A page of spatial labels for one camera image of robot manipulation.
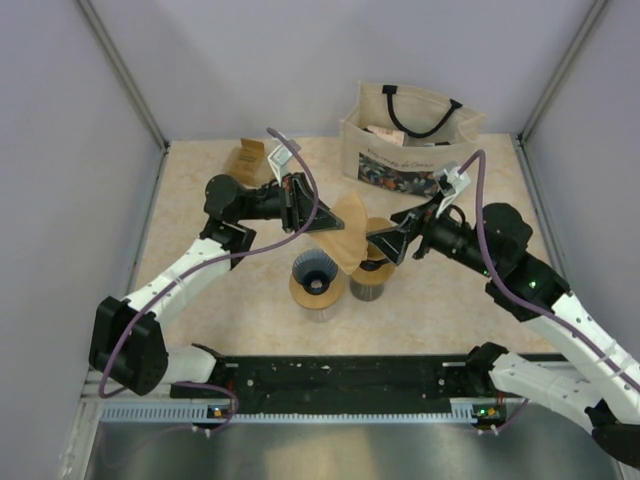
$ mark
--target brown paper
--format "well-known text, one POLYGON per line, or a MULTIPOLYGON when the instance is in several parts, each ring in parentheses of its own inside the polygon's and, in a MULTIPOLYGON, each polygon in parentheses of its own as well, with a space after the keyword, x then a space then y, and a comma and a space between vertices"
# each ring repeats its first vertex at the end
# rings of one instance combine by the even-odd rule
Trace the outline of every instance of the brown paper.
POLYGON ((264 143, 248 138, 240 139, 240 148, 234 148, 227 161, 226 172, 244 185, 259 187, 275 176, 266 160, 264 143))
POLYGON ((356 192, 341 197, 331 213, 344 222, 343 230, 311 233, 311 238, 350 275, 367 259, 367 210, 356 192))

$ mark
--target metal frame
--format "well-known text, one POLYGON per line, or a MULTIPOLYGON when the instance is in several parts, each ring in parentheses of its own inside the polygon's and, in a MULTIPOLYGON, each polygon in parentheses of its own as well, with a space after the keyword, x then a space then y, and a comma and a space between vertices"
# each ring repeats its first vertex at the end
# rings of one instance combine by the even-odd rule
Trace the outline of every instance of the metal frame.
POLYGON ((524 176, 524 183, 527 186, 529 197, 533 204, 533 209, 536 217, 538 218, 540 233, 542 234, 542 239, 545 247, 547 248, 551 266, 553 266, 553 268, 557 270, 562 277, 567 278, 569 269, 565 261, 565 255, 562 251, 562 247, 554 235, 555 229, 553 228, 551 215, 549 214, 550 209, 548 202, 542 193, 535 165, 530 161, 527 156, 526 149, 523 147, 522 142, 516 135, 511 135, 511 141, 513 143, 513 148, 516 151, 516 156, 518 157, 518 163, 520 164, 520 169, 524 176))
POLYGON ((140 120, 149 131, 149 134, 156 142, 160 150, 163 153, 166 153, 169 148, 169 141, 163 135, 158 123, 156 122, 147 102, 145 101, 142 93, 140 93, 140 89, 136 85, 131 72, 127 68, 126 64, 122 60, 120 53, 116 49, 113 40, 109 36, 98 12, 95 7, 91 3, 90 0, 73 0, 73 2, 78 7, 82 17, 87 22, 91 33, 94 38, 98 42, 98 45, 102 49, 104 53, 107 63, 113 70, 114 75, 122 85, 122 88, 125 91, 125 94, 129 98, 131 106, 134 108, 140 120))
POLYGON ((533 135, 533 133, 535 132, 540 119, 549 108, 549 105, 555 98, 556 93, 562 87, 564 80, 571 72, 580 53, 584 50, 587 42, 604 18, 607 12, 607 8, 611 3, 613 3, 611 0, 595 0, 593 2, 593 5, 591 5, 591 9, 583 20, 582 25, 580 25, 578 33, 576 33, 576 36, 571 41, 571 44, 562 57, 562 60, 560 60, 560 64, 556 68, 554 74, 551 76, 549 83, 542 92, 540 99, 536 103, 536 106, 531 113, 531 116, 527 120, 522 133, 519 135, 519 138, 524 143, 526 143, 527 140, 531 138, 531 135, 533 135))

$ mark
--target tan tabletop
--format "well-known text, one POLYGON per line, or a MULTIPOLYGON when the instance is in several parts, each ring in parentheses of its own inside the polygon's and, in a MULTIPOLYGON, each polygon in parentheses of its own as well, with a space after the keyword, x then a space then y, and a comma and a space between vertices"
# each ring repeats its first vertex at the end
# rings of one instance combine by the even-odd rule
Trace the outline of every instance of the tan tabletop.
MULTIPOLYGON (((391 213, 423 203, 419 197, 385 192, 340 172, 338 138, 298 138, 320 190, 331 206, 341 195, 356 190, 369 216, 391 213)), ((508 135, 482 135, 487 152, 485 203, 507 202, 534 229, 529 252, 547 255, 538 224, 508 135)), ((204 188, 221 173, 239 141, 174 142, 163 174, 145 247, 138 285, 166 269, 181 256, 207 219, 204 188)), ((458 199, 467 219, 475 223, 474 186, 458 199)), ((246 221, 258 234, 253 247, 285 237, 279 221, 246 221)), ((412 253, 418 241, 410 247, 412 253)), ((226 354, 419 354, 467 353, 486 341, 517 352, 551 351, 550 345, 484 293, 486 279, 437 252, 405 262, 373 302, 353 298, 348 289, 340 310, 327 323, 301 317, 288 288, 293 260, 315 244, 304 235, 291 244, 243 260, 194 300, 165 332, 168 344, 193 342, 226 354)))

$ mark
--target wire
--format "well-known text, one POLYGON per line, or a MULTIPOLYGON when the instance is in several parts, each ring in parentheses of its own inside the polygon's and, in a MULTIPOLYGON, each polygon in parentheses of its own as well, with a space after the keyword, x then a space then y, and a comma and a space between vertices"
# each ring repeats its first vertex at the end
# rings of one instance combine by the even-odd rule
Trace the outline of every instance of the wire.
POLYGON ((553 312, 545 310, 544 308, 523 300, 522 298, 511 292, 509 288, 507 288, 507 286, 504 284, 495 267, 493 266, 491 255, 489 254, 489 246, 487 245, 487 238, 484 231, 484 215, 482 212, 482 205, 484 192, 484 176, 487 163, 487 156, 485 151, 478 150, 473 155, 471 155, 471 157, 469 157, 469 159, 464 164, 462 164, 462 166, 458 170, 458 173, 462 174, 476 160, 480 161, 480 164, 478 166, 478 179, 476 186, 476 232, 478 235, 478 244, 480 246, 480 252, 482 253, 482 259, 484 260, 485 266, 489 271, 489 275, 491 276, 493 283, 495 283, 496 287, 498 287, 498 290, 500 290, 500 292, 505 297, 507 297, 516 305, 520 305, 521 307, 524 307, 532 311, 533 313, 537 313, 538 315, 547 317, 549 320, 569 330, 569 332, 571 332, 574 337, 579 338, 587 347, 589 347, 589 349, 593 353, 595 353, 601 361, 606 363, 616 374, 619 374, 620 378, 622 378, 625 382, 627 382, 627 384, 633 387, 634 390, 640 393, 640 383, 636 382, 627 373, 624 373, 624 371, 613 360, 611 360, 611 358, 609 358, 609 356, 604 351, 602 351, 602 349, 598 347, 598 345, 596 345, 589 337, 582 333, 581 330, 574 327, 566 320, 558 317, 553 312))
MULTIPOLYGON (((217 385, 208 385, 208 384, 204 384, 204 383, 192 383, 192 382, 178 382, 178 383, 175 383, 174 385, 177 385, 179 387, 202 388, 202 389, 205 389, 205 390, 213 390, 215 392, 224 393, 225 395, 227 395, 229 397, 230 406, 231 406, 231 413, 229 415, 227 415, 227 417, 225 418, 224 422, 218 424, 217 427, 212 428, 212 429, 209 430, 210 433, 208 434, 207 438, 209 437, 209 435, 220 433, 222 430, 226 429, 229 426, 229 423, 231 422, 233 417, 235 417, 236 413, 238 413, 238 410, 240 409, 240 400, 238 399, 238 397, 236 396, 235 393, 233 393, 231 390, 227 390, 226 388, 218 387, 217 385)), ((105 435, 104 432, 101 432, 100 437, 98 438, 97 448, 100 449, 100 459, 102 460, 102 463, 107 468, 114 470, 116 468, 120 468, 122 465, 124 465, 125 463, 129 462, 134 456, 136 456, 142 450, 147 448, 149 445, 151 445, 153 442, 158 440, 160 437, 163 437, 167 433, 177 432, 177 431, 181 431, 181 430, 193 430, 193 429, 194 429, 194 426, 191 426, 191 425, 175 425, 173 427, 169 427, 169 428, 165 428, 163 430, 160 430, 158 433, 155 433, 155 434, 149 436, 147 439, 145 439, 142 442, 140 442, 136 447, 131 449, 131 451, 129 453, 127 453, 124 457, 120 458, 116 462, 112 462, 112 461, 107 459, 106 452, 105 452, 105 450, 106 450, 106 441, 105 441, 106 435, 105 435)))
MULTIPOLYGON (((318 206, 319 206, 319 203, 320 203, 320 197, 318 195, 318 186, 316 185, 316 181, 313 178, 311 170, 309 170, 309 167, 307 166, 305 161, 302 159, 300 154, 297 152, 297 150, 293 147, 293 145, 291 145, 291 143, 289 143, 289 141, 286 138, 284 138, 284 136, 281 133, 279 133, 278 131, 274 130, 273 128, 267 128, 267 133, 269 133, 269 135, 271 135, 272 137, 275 137, 278 140, 280 140, 280 142, 291 152, 291 155, 293 155, 295 157, 295 159, 298 160, 298 163, 300 163, 300 166, 302 167, 302 170, 306 174, 306 176, 307 176, 307 178, 309 180, 309 183, 311 184, 311 189, 313 191, 313 207, 311 208, 311 213, 309 214, 309 218, 304 223, 304 225, 302 225, 300 230, 298 230, 297 232, 293 233, 292 235, 290 235, 289 237, 285 238, 284 240, 280 240, 279 242, 276 242, 276 243, 274 243, 272 245, 268 245, 266 247, 257 248, 255 250, 250 250, 248 252, 231 253, 229 255, 224 255, 222 257, 216 257, 216 258, 212 258, 210 260, 206 260, 206 261, 202 262, 201 264, 196 265, 194 267, 191 267, 190 269, 188 269, 184 273, 182 273, 179 276, 180 280, 184 280, 187 277, 189 277, 189 275, 197 272, 198 270, 200 270, 202 268, 205 268, 205 267, 208 267, 209 265, 213 265, 215 263, 224 262, 226 260, 232 260, 234 258, 243 258, 243 257, 249 257, 251 255, 258 255, 260 253, 265 253, 265 252, 269 252, 271 250, 275 250, 276 248, 280 248, 283 245, 286 245, 287 243, 290 243, 290 242, 294 241, 296 238, 301 236, 311 226, 311 222, 313 222, 313 220, 314 220, 314 218, 316 216, 316 213, 318 212, 318 206)), ((118 354, 122 350, 122 347, 124 346, 125 342, 129 338, 129 334, 133 330, 133 327, 136 325, 136 323, 138 323, 140 321, 140 319, 144 315, 146 315, 149 312, 149 310, 151 310, 151 308, 156 303, 158 303, 162 297, 164 297, 167 293, 169 293, 176 285, 177 285, 177 282, 174 280, 174 281, 170 282, 162 290, 160 290, 158 292, 158 294, 156 296, 154 296, 149 301, 149 303, 147 303, 144 307, 142 307, 140 309, 140 311, 138 313, 135 314, 135 316, 131 319, 129 324, 122 331, 122 335, 120 335, 120 338, 116 342, 116 345, 113 347, 113 351, 111 352, 111 356, 109 357, 109 360, 107 360, 107 364, 106 364, 106 366, 104 368, 104 371, 103 371, 103 374, 102 374, 102 378, 100 379, 100 385, 98 387, 98 395, 100 396, 100 398, 111 398, 111 397, 119 394, 120 392, 123 392, 124 390, 126 390, 125 387, 121 387, 121 388, 117 388, 116 390, 114 390, 112 392, 109 392, 109 393, 105 392, 105 388, 107 386, 107 381, 109 380, 109 375, 111 374, 111 370, 113 369, 113 365, 115 364, 116 358, 118 357, 118 354)))

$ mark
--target gray wall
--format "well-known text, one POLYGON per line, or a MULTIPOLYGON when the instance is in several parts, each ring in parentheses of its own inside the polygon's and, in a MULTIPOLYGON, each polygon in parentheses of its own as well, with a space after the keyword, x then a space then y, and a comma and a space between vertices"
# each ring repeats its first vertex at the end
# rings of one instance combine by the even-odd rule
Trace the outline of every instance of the gray wall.
POLYGON ((640 2, 613 2, 527 151, 569 276, 640 358, 640 2))
POLYGON ((49 479, 160 155, 73 2, 5 2, 0 63, 0 477, 49 479))
POLYGON ((359 80, 519 132, 592 0, 94 0, 171 139, 338 132, 359 80))

